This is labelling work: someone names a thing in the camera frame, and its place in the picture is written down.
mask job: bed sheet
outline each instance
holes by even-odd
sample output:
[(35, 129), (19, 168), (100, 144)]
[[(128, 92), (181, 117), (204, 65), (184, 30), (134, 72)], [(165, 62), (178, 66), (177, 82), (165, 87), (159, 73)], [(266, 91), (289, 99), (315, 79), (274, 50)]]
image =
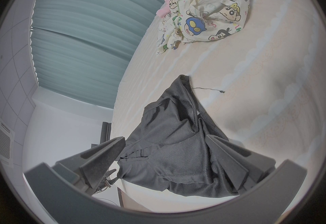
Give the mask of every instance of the bed sheet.
[[(308, 169), (291, 209), (314, 181), (326, 154), (325, 26), (311, 0), (250, 0), (245, 27), (225, 39), (180, 45), (157, 55), (156, 16), (120, 82), (111, 137), (128, 137), (144, 107), (178, 75), (189, 75), (215, 123), (246, 148)], [(181, 212), (230, 199), (183, 197), (117, 181), (154, 212)]]

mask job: clothing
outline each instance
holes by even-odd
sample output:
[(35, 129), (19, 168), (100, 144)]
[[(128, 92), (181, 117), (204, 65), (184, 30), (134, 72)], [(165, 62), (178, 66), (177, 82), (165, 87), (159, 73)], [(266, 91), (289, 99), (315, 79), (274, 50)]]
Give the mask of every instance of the clothing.
[(170, 14), (158, 28), (158, 54), (180, 42), (225, 38), (243, 29), (249, 0), (169, 0)]
[(170, 0), (164, 0), (164, 1), (165, 1), (165, 5), (160, 10), (157, 10), (156, 12), (156, 14), (161, 18), (164, 18), (170, 12), (170, 7), (169, 7)]
[[(274, 168), (273, 159), (258, 154), (259, 166), (252, 163), (250, 153), (229, 142), (194, 96), (189, 76), (180, 75), (145, 107), (116, 161), (118, 177), (130, 183), (219, 198), (246, 191)], [(265, 169), (258, 170), (264, 162)]]

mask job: black fabric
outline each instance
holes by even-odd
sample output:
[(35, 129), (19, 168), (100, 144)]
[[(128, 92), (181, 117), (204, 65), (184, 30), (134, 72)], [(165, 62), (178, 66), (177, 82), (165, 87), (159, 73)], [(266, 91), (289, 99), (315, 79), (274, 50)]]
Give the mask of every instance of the black fabric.
[[(241, 155), (241, 148), (228, 144), (228, 138), (194, 96), (189, 76), (180, 75), (156, 102), (145, 107), (141, 123), (117, 158), (118, 177), (183, 196), (238, 195), (250, 175), (248, 167), (243, 166), (252, 165), (245, 158), (250, 152)], [(226, 161), (233, 163), (230, 169)], [(255, 185), (255, 181), (248, 180), (248, 187)]]

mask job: pile of clothes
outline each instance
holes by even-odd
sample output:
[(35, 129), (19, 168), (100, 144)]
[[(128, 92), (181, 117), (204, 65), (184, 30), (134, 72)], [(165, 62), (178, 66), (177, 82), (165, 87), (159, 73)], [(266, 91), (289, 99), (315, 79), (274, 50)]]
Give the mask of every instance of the pile of clothes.
[(162, 18), (158, 54), (177, 49), (181, 42), (211, 41), (243, 29), (249, 0), (165, 0), (157, 11)]

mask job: teal curtain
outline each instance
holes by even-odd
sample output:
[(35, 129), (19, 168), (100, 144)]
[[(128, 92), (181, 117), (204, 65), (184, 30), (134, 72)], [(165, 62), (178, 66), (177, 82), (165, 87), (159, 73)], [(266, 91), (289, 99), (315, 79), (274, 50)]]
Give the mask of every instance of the teal curtain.
[(163, 3), (36, 0), (31, 47), (39, 85), (113, 108), (128, 63)]

